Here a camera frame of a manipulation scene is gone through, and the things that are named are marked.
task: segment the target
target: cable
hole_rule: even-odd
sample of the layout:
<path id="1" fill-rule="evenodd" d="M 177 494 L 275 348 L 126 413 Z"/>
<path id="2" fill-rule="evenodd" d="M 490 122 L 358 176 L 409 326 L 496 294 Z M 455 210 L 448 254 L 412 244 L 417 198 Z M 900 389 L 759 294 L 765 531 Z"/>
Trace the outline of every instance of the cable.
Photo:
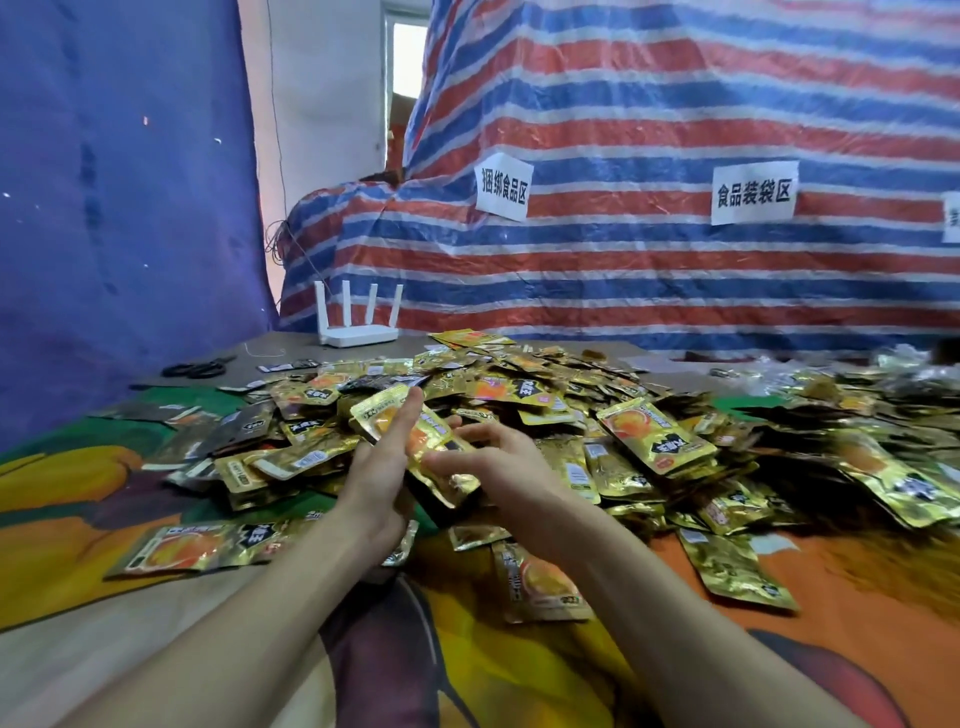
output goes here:
<path id="1" fill-rule="evenodd" d="M 267 32 L 270 34 L 270 103 L 274 107 L 274 131 L 276 132 L 276 155 L 280 167 L 280 187 L 283 189 L 283 213 L 287 212 L 287 184 L 283 179 L 283 150 L 280 148 L 280 128 L 276 122 L 276 98 L 274 96 L 274 19 L 267 0 Z"/>
<path id="2" fill-rule="evenodd" d="M 275 358 L 275 357 L 277 357 L 277 356 L 286 356 L 286 355 L 287 355 L 287 350 L 285 350 L 285 349 L 281 349 L 281 350 L 280 350 L 280 353 L 251 353 L 250 347 L 247 346 L 247 342 L 246 342 L 246 341 L 243 343 L 243 348 L 244 348 L 245 350 L 247 350 L 247 354 L 249 354 L 250 356 L 252 356 L 254 359 L 272 359 L 272 358 Z"/>

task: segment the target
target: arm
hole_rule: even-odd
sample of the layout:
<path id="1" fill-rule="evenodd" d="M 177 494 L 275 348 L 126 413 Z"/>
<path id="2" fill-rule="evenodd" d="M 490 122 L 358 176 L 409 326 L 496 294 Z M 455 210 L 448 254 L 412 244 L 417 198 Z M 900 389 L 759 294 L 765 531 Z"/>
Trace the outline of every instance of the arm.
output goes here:
<path id="1" fill-rule="evenodd" d="M 424 465 L 480 478 L 516 539 L 574 580 L 667 725 L 864 725 L 690 591 L 630 531 L 565 488 L 526 435 L 486 423 L 458 434 L 495 447 L 431 454 Z"/>
<path id="2" fill-rule="evenodd" d="M 317 630 L 403 536 L 394 507 L 422 392 L 376 447 L 354 454 L 344 492 L 289 552 L 154 657 L 87 700 L 60 728 L 243 728 L 269 722 L 273 698 Z"/>

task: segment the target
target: wifi router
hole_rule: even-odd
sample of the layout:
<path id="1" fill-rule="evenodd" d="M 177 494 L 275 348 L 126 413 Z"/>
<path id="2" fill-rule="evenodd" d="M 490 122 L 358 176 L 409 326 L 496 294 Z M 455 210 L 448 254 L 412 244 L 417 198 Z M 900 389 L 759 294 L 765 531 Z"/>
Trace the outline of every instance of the wifi router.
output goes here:
<path id="1" fill-rule="evenodd" d="M 399 336 L 396 330 L 396 317 L 400 313 L 400 299 L 403 297 L 403 284 L 399 283 L 394 292 L 394 306 L 390 309 L 390 324 L 383 326 L 373 322 L 373 309 L 376 306 L 376 288 L 374 283 L 370 287 L 367 297 L 367 312 L 364 315 L 362 327 L 352 326 L 352 312 L 350 310 L 350 281 L 345 280 L 344 292 L 344 324 L 341 327 L 331 328 L 326 317 L 326 290 L 322 280 L 313 281 L 317 292 L 317 329 L 320 334 L 320 343 L 337 349 L 348 347 L 362 347 L 367 344 L 382 344 L 385 341 L 395 341 Z"/>

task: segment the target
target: striped tarp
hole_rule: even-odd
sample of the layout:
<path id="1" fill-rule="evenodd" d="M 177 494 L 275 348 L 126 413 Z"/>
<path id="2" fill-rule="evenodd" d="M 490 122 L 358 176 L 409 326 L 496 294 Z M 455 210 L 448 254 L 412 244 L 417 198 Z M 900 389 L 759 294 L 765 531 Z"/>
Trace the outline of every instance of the striped tarp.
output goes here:
<path id="1" fill-rule="evenodd" d="M 319 273 L 354 320 L 403 282 L 403 329 L 670 354 L 960 329 L 960 3 L 435 0 L 424 69 L 409 181 L 292 210 L 287 328 L 316 330 Z M 535 165 L 524 223 L 473 208 L 495 151 Z M 769 159 L 800 161 L 794 219 L 711 227 L 713 168 Z"/>

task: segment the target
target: paper sign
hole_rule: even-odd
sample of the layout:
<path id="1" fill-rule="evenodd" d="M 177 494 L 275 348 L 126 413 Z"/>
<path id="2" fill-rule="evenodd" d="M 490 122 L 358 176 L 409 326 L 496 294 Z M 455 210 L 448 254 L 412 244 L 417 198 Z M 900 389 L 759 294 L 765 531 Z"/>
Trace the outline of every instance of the paper sign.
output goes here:
<path id="1" fill-rule="evenodd" d="M 476 167 L 477 209 L 511 220 L 527 219 L 534 165 L 497 152 Z"/>
<path id="2" fill-rule="evenodd" d="M 960 192 L 944 193 L 944 242 L 960 243 Z"/>
<path id="3" fill-rule="evenodd" d="M 800 163 L 761 161 L 713 168 L 710 224 L 789 220 L 797 206 Z"/>

